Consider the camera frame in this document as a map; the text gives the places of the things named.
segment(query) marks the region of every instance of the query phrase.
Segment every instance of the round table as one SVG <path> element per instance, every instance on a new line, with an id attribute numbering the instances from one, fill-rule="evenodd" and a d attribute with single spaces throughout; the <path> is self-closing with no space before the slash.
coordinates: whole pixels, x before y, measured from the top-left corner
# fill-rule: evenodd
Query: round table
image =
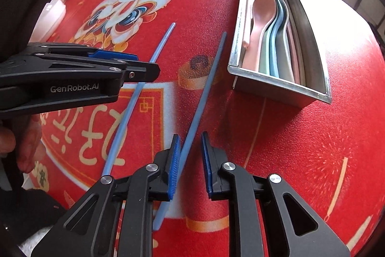
<path id="1" fill-rule="evenodd" d="M 325 50 L 331 105 L 300 110 L 234 91 L 227 72 L 239 0 L 67 0 L 67 14 L 51 41 L 93 45 L 149 61 L 172 22 L 176 27 L 128 124 L 112 175 L 122 177 L 187 134 L 207 78 L 194 60 L 225 49 L 155 256 L 227 256 L 228 207 L 205 191 L 200 135 L 250 173 L 276 172 L 327 221 L 355 255 L 384 205 L 385 71 L 370 27 L 341 0 L 301 0 L 320 49 Z M 114 104 L 42 114 L 47 156 L 32 179 L 66 207 L 100 177 L 114 132 L 132 96 L 125 84 Z"/>

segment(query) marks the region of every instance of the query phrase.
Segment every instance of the pink spoon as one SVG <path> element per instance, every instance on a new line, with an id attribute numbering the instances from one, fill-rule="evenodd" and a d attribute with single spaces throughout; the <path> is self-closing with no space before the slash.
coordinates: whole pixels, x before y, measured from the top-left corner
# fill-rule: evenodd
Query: pink spoon
<path id="1" fill-rule="evenodd" d="M 288 35 L 288 38 L 289 38 L 289 48 L 290 48 L 290 56 L 291 56 L 291 67 L 293 69 L 294 82 L 297 83 L 297 84 L 301 84 L 301 81 L 300 81 L 300 69 L 299 69 L 299 66 L 298 66 L 297 52 L 295 51 L 293 31 L 291 30 L 290 22 L 287 25 L 286 31 L 287 31 L 287 35 Z"/>
<path id="2" fill-rule="evenodd" d="M 277 14 L 275 0 L 254 0 L 253 29 L 250 34 L 250 43 L 244 54 L 242 68 L 258 71 L 259 58 L 263 34 Z"/>

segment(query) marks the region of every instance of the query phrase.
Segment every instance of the light blue spoon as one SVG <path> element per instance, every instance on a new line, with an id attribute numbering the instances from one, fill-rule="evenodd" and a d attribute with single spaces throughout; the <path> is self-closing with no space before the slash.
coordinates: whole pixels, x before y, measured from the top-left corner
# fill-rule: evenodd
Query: light blue spoon
<path id="1" fill-rule="evenodd" d="M 261 46 L 261 57 L 259 59 L 259 72 L 270 75 L 270 64 L 269 64 L 269 43 L 270 43 L 270 35 L 273 27 L 278 19 L 278 10 L 275 15 L 274 20 L 267 28 L 266 32 L 262 38 L 262 46 Z"/>
<path id="2" fill-rule="evenodd" d="M 278 0 L 278 7 L 280 8 L 280 11 L 282 10 L 283 12 L 283 20 L 278 29 L 277 37 L 275 38 L 278 72 L 281 79 L 294 83 L 293 70 L 291 69 L 289 43 L 287 37 L 285 36 L 286 27 L 289 21 L 288 9 L 283 0 Z"/>
<path id="3" fill-rule="evenodd" d="M 273 26 L 273 30 L 270 34 L 270 40 L 269 40 L 269 65 L 270 65 L 270 75 L 276 78 L 279 78 L 279 72 L 278 72 L 278 64 L 277 64 L 277 51 L 275 47 L 275 38 L 277 37 L 278 29 L 280 28 L 281 24 L 283 23 L 283 9 L 279 5 L 279 1 L 275 0 L 277 4 L 277 21 Z"/>

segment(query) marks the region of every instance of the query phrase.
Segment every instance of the person's hand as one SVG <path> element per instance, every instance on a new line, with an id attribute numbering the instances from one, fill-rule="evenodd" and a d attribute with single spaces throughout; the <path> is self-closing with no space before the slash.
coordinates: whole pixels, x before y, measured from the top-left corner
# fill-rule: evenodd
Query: person's hand
<path id="1" fill-rule="evenodd" d="M 22 138 L 16 143 L 16 138 L 10 129 L 0 126 L 0 154 L 12 152 L 16 147 L 17 166 L 20 171 L 30 173 L 35 161 L 40 160 L 44 154 L 45 146 L 40 141 L 42 126 L 40 115 L 32 115 Z"/>

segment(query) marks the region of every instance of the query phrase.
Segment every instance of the silver bolt head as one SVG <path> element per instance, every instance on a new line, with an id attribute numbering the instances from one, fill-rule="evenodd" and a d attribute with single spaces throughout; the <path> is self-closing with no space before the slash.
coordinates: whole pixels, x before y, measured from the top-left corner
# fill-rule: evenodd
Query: silver bolt head
<path id="1" fill-rule="evenodd" d="M 282 181 L 282 178 L 278 174 L 273 173 L 270 174 L 269 180 L 273 183 L 279 183 Z"/>
<path id="2" fill-rule="evenodd" d="M 102 178 L 100 179 L 100 183 L 102 184 L 110 184 L 111 182 L 112 182 L 112 176 L 109 176 L 109 175 L 102 176 Z"/>
<path id="3" fill-rule="evenodd" d="M 158 170 L 158 165 L 157 164 L 148 164 L 146 166 L 146 170 L 149 172 L 154 172 Z"/>
<path id="4" fill-rule="evenodd" d="M 226 170 L 234 170 L 235 169 L 235 164 L 233 164 L 233 163 L 224 163 L 223 165 L 222 165 L 222 167 L 224 168 L 224 169 L 226 169 Z"/>

